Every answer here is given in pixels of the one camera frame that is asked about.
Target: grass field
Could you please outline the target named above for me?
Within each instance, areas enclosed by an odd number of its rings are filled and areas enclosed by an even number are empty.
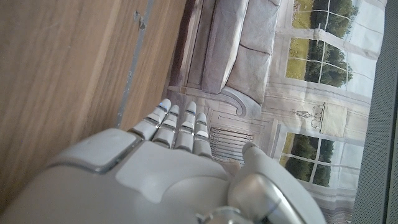
[[[307,59],[310,40],[292,38],[290,42],[289,58]],[[289,59],[287,61],[286,77],[304,80],[305,66],[307,62],[299,59]]]
[[[294,11],[312,10],[314,0],[296,0],[294,2]],[[292,27],[296,29],[311,28],[311,12],[293,13]],[[307,59],[309,40],[292,38],[290,43],[289,58]],[[289,59],[287,62],[286,77],[304,80],[305,66],[304,60]]]
[[[284,148],[282,150],[283,153],[290,154],[292,152],[294,136],[295,134],[293,133],[287,133]],[[282,156],[279,160],[279,164],[285,167],[288,160],[289,158],[287,156]]]

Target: wooden surface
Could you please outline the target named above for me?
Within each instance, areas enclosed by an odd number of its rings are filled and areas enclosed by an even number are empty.
[[[129,129],[152,112],[161,101],[166,80],[164,74],[169,70],[184,7],[185,0],[159,0],[153,5],[153,12],[147,26],[157,27],[157,29],[146,31],[146,38],[142,44],[132,81],[132,90],[142,89],[143,91],[130,91],[130,100],[126,105],[121,129]],[[165,43],[166,37],[172,39],[173,42]]]
[[[155,0],[121,127],[160,101],[185,0]],[[0,1],[0,212],[49,158],[112,128],[147,0]]]

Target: robot finger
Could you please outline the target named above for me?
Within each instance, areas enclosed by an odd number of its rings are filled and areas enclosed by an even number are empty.
[[[205,156],[211,159],[209,135],[207,131],[206,115],[198,113],[195,125],[195,136],[193,140],[193,153],[198,156]]]
[[[194,102],[189,102],[186,106],[181,128],[175,140],[174,149],[181,149],[192,153],[196,110],[197,105]]]
[[[169,112],[171,104],[169,99],[162,100],[152,113],[131,128],[129,132],[138,134],[144,140],[151,140]]]
[[[160,125],[159,130],[152,139],[153,142],[163,145],[168,149],[172,147],[175,129],[177,127],[179,109],[180,108],[177,105],[173,105],[171,107],[169,113],[163,120],[163,123]]]

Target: window pane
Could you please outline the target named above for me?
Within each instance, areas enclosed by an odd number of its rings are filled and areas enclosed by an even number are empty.
[[[311,173],[312,173],[312,168],[313,168],[313,163],[312,162],[306,162],[302,161],[301,159],[296,159],[296,158],[288,158],[286,156],[282,156],[280,158],[280,164],[281,161],[286,161],[284,164],[284,167],[289,171],[295,178],[299,180],[304,180],[304,181],[310,181],[311,178]]]
[[[295,0],[294,1],[294,12],[305,12],[311,10],[328,10],[328,3],[322,4],[322,1],[314,0]]]
[[[289,58],[302,58],[322,61],[323,41],[292,38],[290,41]]]
[[[283,153],[315,159],[318,149],[318,138],[302,134],[287,133]]]
[[[322,4],[322,2],[325,1],[326,5],[328,5],[327,0],[317,0],[316,2],[318,2],[318,4]],[[329,11],[353,20],[358,14],[358,8],[354,6],[355,4],[356,1],[353,2],[352,0],[330,0]]]
[[[373,80],[357,73],[349,74],[347,90],[360,95],[372,97]]]
[[[355,24],[350,34],[349,43],[361,47],[364,50],[379,52],[383,40],[383,34],[369,30],[359,24]]]
[[[287,61],[286,77],[318,83],[320,71],[320,62],[289,59]]]
[[[307,159],[315,159],[317,156],[318,142],[318,138],[295,134],[290,153]]]
[[[361,55],[347,52],[347,63],[353,72],[362,74],[369,79],[374,80],[377,60],[368,59]]]
[[[292,27],[296,29],[325,28],[327,12],[295,12]]]
[[[339,167],[318,164],[312,183],[336,189],[338,186],[339,170]]]
[[[320,162],[340,164],[339,160],[341,158],[343,147],[344,147],[343,142],[322,139],[318,160]]]
[[[358,179],[359,170],[341,167],[338,187],[342,189],[356,190],[358,188]]]
[[[344,147],[344,153],[341,158],[341,165],[361,168],[363,155],[363,146],[355,146],[352,144],[346,144]]]
[[[347,70],[346,54],[333,45],[325,44],[324,62],[336,65],[339,68]]]
[[[329,0],[311,0],[311,2],[313,4],[313,10],[328,10]]]
[[[350,33],[351,28],[351,22],[347,18],[329,14],[326,32],[339,38],[345,38]]]
[[[321,83],[346,89],[347,71],[331,65],[323,64]]]
[[[292,151],[294,136],[295,136],[294,133],[286,134],[286,140],[285,140],[284,148],[282,150],[283,153],[290,154],[290,152]]]
[[[355,22],[382,34],[384,32],[384,11],[366,1],[361,1],[358,6],[360,8]]]

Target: sofa cushion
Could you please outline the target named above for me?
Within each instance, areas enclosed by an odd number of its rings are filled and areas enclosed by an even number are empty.
[[[238,53],[248,0],[219,0],[207,46],[201,89],[219,93],[225,86]]]
[[[239,46],[226,86],[246,94],[261,105],[266,92],[270,61],[269,54]]]
[[[241,44],[272,54],[279,10],[278,0],[250,0],[243,23]]]

